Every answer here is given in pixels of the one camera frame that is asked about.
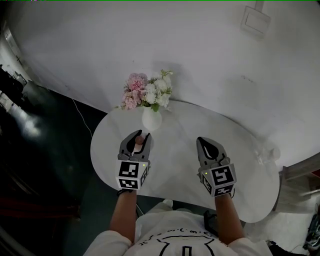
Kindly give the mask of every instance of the t-shirt sleeve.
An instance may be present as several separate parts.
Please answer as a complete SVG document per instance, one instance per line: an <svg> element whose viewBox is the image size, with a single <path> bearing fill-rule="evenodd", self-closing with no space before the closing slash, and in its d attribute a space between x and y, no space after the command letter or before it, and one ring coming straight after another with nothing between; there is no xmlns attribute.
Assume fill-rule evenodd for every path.
<svg viewBox="0 0 320 256"><path fill-rule="evenodd" d="M131 246L131 241L116 231L99 234L83 256L122 256Z"/></svg>
<svg viewBox="0 0 320 256"><path fill-rule="evenodd" d="M228 245L240 256L272 256L265 241L251 242L248 238L240 238Z"/></svg>

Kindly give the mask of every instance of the white vase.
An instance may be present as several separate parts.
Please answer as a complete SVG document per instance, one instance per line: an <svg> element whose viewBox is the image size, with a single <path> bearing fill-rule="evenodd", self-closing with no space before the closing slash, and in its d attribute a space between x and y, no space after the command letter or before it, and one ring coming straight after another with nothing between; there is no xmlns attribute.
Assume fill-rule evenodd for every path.
<svg viewBox="0 0 320 256"><path fill-rule="evenodd" d="M149 131L155 131L162 123L162 116L159 111L154 112L150 106L143 107L142 123Z"/></svg>

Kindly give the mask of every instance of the table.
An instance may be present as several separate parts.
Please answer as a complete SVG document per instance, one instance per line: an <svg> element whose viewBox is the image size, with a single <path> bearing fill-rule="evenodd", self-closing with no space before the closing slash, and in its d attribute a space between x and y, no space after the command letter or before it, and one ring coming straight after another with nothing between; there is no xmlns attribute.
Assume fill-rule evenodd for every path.
<svg viewBox="0 0 320 256"><path fill-rule="evenodd" d="M138 195L172 199L216 209L214 199L196 174L200 167L196 139L208 137L224 146L234 163L237 183L233 202L239 218L255 223L272 210L279 193L279 173L274 162L259 164L254 145L257 143L243 127L209 109L170 101L170 111L163 109L162 124L152 131L149 160L151 168ZM129 111L114 109L94 131L91 160L98 176L118 190L116 160L121 141L142 129L142 108Z"/></svg>

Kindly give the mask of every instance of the black and white marker cube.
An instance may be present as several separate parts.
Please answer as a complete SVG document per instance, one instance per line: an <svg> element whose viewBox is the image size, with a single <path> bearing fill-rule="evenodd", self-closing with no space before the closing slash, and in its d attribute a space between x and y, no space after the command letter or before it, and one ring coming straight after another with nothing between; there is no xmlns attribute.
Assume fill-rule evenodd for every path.
<svg viewBox="0 0 320 256"><path fill-rule="evenodd" d="M231 193L237 182L234 164L203 170L201 182L212 197Z"/></svg>
<svg viewBox="0 0 320 256"><path fill-rule="evenodd" d="M115 178L119 189L139 190L148 174L148 162L116 161Z"/></svg>

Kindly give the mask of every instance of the dark green floor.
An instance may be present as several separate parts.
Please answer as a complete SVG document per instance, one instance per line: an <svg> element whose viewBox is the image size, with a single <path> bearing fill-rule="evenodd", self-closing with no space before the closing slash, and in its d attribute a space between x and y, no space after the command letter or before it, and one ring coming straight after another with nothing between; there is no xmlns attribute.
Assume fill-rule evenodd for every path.
<svg viewBox="0 0 320 256"><path fill-rule="evenodd" d="M52 255L81 256L93 239L108 229L117 201L116 191L97 176L90 157L91 136L73 101L45 88L27 84L23 92L34 106L29 113L38 133L26 130L28 119L13 107L10 114L31 152L30 161L39 173L34 182L47 193L67 195L80 204L80 220L62 219L54 232ZM106 113L76 101L92 134ZM143 212L163 198L138 196ZM202 215L206 209L174 202L174 209L187 208Z"/></svg>

